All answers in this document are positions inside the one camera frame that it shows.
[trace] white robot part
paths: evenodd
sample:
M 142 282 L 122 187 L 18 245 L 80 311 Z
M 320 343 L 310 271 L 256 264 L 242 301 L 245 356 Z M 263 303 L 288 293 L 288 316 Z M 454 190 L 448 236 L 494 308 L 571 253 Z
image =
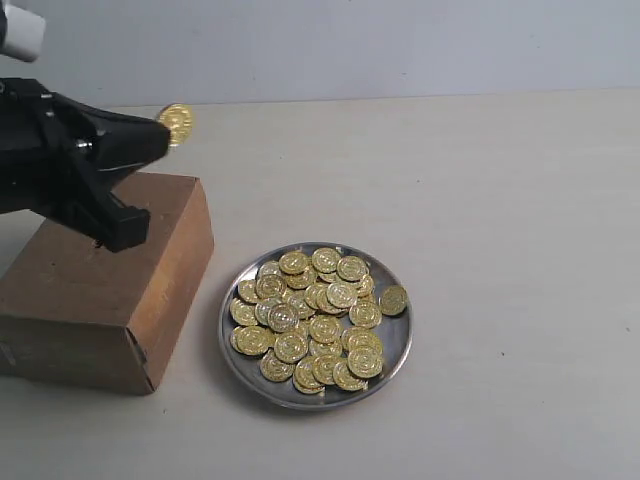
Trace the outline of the white robot part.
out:
M 40 55 L 46 28 L 44 18 L 3 2 L 5 32 L 0 36 L 0 54 L 23 62 L 33 62 Z

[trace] brown box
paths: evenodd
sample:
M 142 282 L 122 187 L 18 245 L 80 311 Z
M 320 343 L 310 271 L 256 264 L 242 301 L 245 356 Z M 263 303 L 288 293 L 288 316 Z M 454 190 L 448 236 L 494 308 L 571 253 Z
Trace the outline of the brown box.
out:
M 0 374 L 148 394 L 213 252 L 200 181 L 139 173 L 115 192 L 151 211 L 146 244 L 113 254 L 45 221 L 0 279 Z

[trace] stack of coins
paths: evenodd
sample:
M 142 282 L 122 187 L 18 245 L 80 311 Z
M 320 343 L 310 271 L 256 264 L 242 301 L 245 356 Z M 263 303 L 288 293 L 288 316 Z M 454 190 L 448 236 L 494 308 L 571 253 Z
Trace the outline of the stack of coins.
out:
M 384 345 L 373 328 L 383 317 L 400 315 L 407 292 L 386 288 L 376 301 L 375 279 L 360 257 L 323 247 L 308 256 L 287 252 L 260 266 L 254 280 L 238 284 L 231 317 L 239 325 L 230 336 L 239 353 L 261 357 L 272 382 L 292 378 L 307 395 L 324 395 L 336 385 L 366 390 L 384 367 Z M 348 316 L 345 328 L 342 317 Z

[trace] metal plate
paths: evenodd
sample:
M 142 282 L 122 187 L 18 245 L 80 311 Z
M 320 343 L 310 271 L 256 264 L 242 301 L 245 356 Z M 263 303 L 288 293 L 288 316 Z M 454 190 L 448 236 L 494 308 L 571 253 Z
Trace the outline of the metal plate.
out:
M 278 260 L 283 253 L 292 250 L 301 250 L 307 255 L 311 255 L 314 250 L 320 247 L 336 248 L 343 256 L 356 255 L 362 258 L 369 266 L 370 273 L 376 282 L 374 290 L 376 300 L 389 285 L 401 285 L 401 282 L 387 267 L 371 255 L 361 252 L 360 250 L 333 243 L 297 243 L 273 250 L 251 263 L 251 265 L 244 269 L 238 278 L 235 279 L 220 308 L 218 341 L 220 342 L 220 348 L 224 358 L 231 367 L 231 370 L 233 370 L 236 376 L 246 386 L 264 398 L 283 407 L 298 410 L 328 410 L 349 405 L 369 395 L 373 395 L 386 385 L 398 370 L 400 370 L 411 347 L 412 314 L 411 304 L 409 303 L 407 304 L 407 309 L 400 316 L 393 318 L 384 317 L 382 323 L 373 329 L 384 343 L 385 364 L 382 373 L 369 381 L 369 389 L 359 392 L 345 392 L 336 387 L 327 387 L 324 397 L 305 395 L 298 392 L 291 380 L 284 383 L 270 382 L 260 373 L 259 360 L 242 355 L 233 349 L 229 343 L 229 336 L 237 325 L 231 318 L 229 306 L 236 296 L 238 283 L 242 280 L 255 278 L 260 265 L 269 260 Z M 352 326 L 348 315 L 341 320 L 345 327 Z

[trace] plate rim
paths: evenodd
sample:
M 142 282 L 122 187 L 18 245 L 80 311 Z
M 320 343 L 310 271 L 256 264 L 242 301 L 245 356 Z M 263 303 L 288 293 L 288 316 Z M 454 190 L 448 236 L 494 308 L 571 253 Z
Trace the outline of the plate rim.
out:
M 384 263 L 382 263 L 380 260 L 378 260 L 376 257 L 374 257 L 373 255 L 370 255 L 360 249 L 357 248 L 353 248 L 349 245 L 346 244 L 340 244 L 340 243 L 333 243 L 333 242 L 297 242 L 297 243 L 292 243 L 289 245 L 285 245 L 282 247 L 278 247 L 278 248 L 274 248 L 272 250 L 269 250 L 265 253 L 263 253 L 262 255 L 259 255 L 255 260 L 251 261 L 247 266 L 245 266 L 240 273 L 238 273 L 238 275 L 233 279 L 233 281 L 231 282 L 231 286 L 227 289 L 223 299 L 222 299 L 222 304 L 220 305 L 220 311 L 218 313 L 218 345 L 220 347 L 220 350 L 222 351 L 222 356 L 225 359 L 225 362 L 227 363 L 227 365 L 229 366 L 229 368 L 233 371 L 233 373 L 235 374 L 236 378 L 238 378 L 243 385 L 245 385 L 246 387 L 248 387 L 250 390 L 252 390 L 253 392 L 257 393 L 258 395 L 260 395 L 263 398 L 266 398 L 267 400 L 269 400 L 271 403 L 275 404 L 275 405 L 279 405 L 281 407 L 284 408 L 289 408 L 289 409 L 293 409 L 293 410 L 306 410 L 306 411 L 322 411 L 322 410 L 332 410 L 334 408 L 339 408 L 339 407 L 344 407 L 347 405 L 351 405 L 353 403 L 359 402 L 361 400 L 364 400 L 365 398 L 373 395 L 374 393 L 380 391 L 384 386 L 386 386 L 393 377 L 396 376 L 396 374 L 398 373 L 398 371 L 402 368 L 402 366 L 404 365 L 404 363 L 407 360 L 407 357 L 409 356 L 409 350 L 411 350 L 411 344 L 413 343 L 413 309 L 411 307 L 411 302 L 409 301 L 407 303 L 407 311 L 408 311 L 408 317 L 407 317 L 407 321 L 408 321 L 408 325 L 409 325 L 409 334 L 408 334 L 408 338 L 407 338 L 407 342 L 405 343 L 404 349 L 402 351 L 402 354 L 400 355 L 400 358 L 398 359 L 398 362 L 396 363 L 396 365 L 393 367 L 393 369 L 391 369 L 391 371 L 389 372 L 389 374 L 383 378 L 382 380 L 380 380 L 376 386 L 370 390 L 367 391 L 361 391 L 359 392 L 358 395 L 354 395 L 352 397 L 349 397 L 347 399 L 344 400 L 340 400 L 338 402 L 333 402 L 333 403 L 328 403 L 328 404 L 319 404 L 319 405 L 310 405 L 310 404 L 302 404 L 302 403 L 297 403 L 297 402 L 292 402 L 289 400 L 283 400 L 269 392 L 265 392 L 263 391 L 261 388 L 259 388 L 257 385 L 255 385 L 254 383 L 252 383 L 249 379 L 247 379 L 244 375 L 244 373 L 242 373 L 240 371 L 240 369 L 238 367 L 236 367 L 236 365 L 234 364 L 233 360 L 231 359 L 231 352 L 229 351 L 229 349 L 227 348 L 227 343 L 226 339 L 224 338 L 224 333 L 223 333 L 223 322 L 224 322 L 224 316 L 226 313 L 226 309 L 224 308 L 227 300 L 229 299 L 230 295 L 234 294 L 234 291 L 236 289 L 236 286 L 238 285 L 238 282 L 240 282 L 240 280 L 242 279 L 242 277 L 244 277 L 251 269 L 253 269 L 255 267 L 255 265 L 259 264 L 263 259 L 265 259 L 266 257 L 269 257 L 271 255 L 273 255 L 275 252 L 279 251 L 279 250 L 287 250 L 287 249 L 297 249 L 300 247 L 305 247 L 305 246 L 313 246 L 313 245 L 321 245 L 321 246 L 326 246 L 326 247 L 330 247 L 330 248 L 345 248 L 348 250 L 351 250 L 352 252 L 355 253 L 360 253 L 363 254 L 367 257 L 370 257 L 372 259 L 374 259 L 376 262 L 378 262 L 378 264 L 380 264 L 390 275 L 391 277 L 397 282 L 398 285 L 401 285 L 402 283 L 399 282 L 398 278 L 394 275 L 393 271 L 388 268 Z

